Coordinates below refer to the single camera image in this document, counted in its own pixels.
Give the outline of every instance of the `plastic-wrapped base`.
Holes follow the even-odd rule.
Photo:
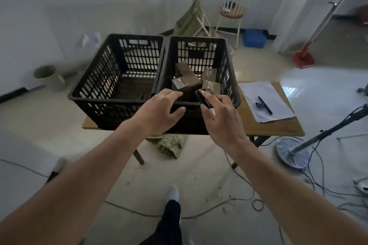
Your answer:
[[[295,154],[289,151],[300,145],[300,142],[293,138],[280,138],[275,143],[275,151],[281,162],[287,167],[302,170],[308,165],[310,153],[308,148],[301,150]]]

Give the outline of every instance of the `finger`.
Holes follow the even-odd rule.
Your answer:
[[[219,99],[223,104],[232,106],[232,101],[227,95],[216,95],[216,98]]]
[[[183,92],[179,92],[179,91],[171,91],[171,93],[169,93],[168,95],[166,95],[166,97],[174,103],[174,101],[179,98],[180,96],[183,95]]]
[[[165,89],[162,89],[162,90],[159,92],[159,94],[157,94],[157,95],[160,95],[160,96],[166,96],[166,95],[170,94],[171,92],[172,92],[172,90],[165,88]]]
[[[184,116],[184,113],[186,111],[185,107],[178,108],[175,112],[170,114],[170,119],[172,120],[172,126],[174,126],[179,119],[181,119]]]
[[[202,95],[204,96],[204,98],[206,98],[209,103],[214,107],[214,108],[218,108],[220,106],[222,106],[223,104],[220,102],[219,99],[216,98],[216,96],[206,92],[206,91],[203,91],[202,90]]]
[[[205,125],[208,131],[208,126],[212,126],[214,123],[214,116],[209,111],[209,108],[207,108],[204,104],[200,105],[200,109],[202,111],[202,117],[203,120],[205,121]]]

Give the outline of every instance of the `person's foot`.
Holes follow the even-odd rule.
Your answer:
[[[172,199],[179,202],[179,189],[174,184],[172,184],[170,189],[168,189],[168,192],[165,196],[165,202],[168,203]]]

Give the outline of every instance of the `table leg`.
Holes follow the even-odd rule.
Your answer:
[[[271,136],[258,136],[256,139],[254,139],[255,136],[248,136],[249,140],[254,143],[256,147],[260,147],[266,140],[268,140]],[[232,168],[237,168],[238,164],[234,162],[232,164]]]
[[[144,164],[144,160],[143,160],[142,156],[139,154],[138,150],[135,150],[133,152],[133,155],[138,160],[139,164],[141,164],[141,165]]]

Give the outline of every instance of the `white paper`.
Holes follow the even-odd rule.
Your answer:
[[[82,47],[88,48],[98,48],[101,44],[101,34],[99,32],[93,32],[89,34],[84,34]]]
[[[269,81],[242,83],[239,86],[257,122],[263,123],[295,116]],[[272,115],[265,108],[260,109],[255,105],[256,102],[261,103],[258,96],[272,111]]]

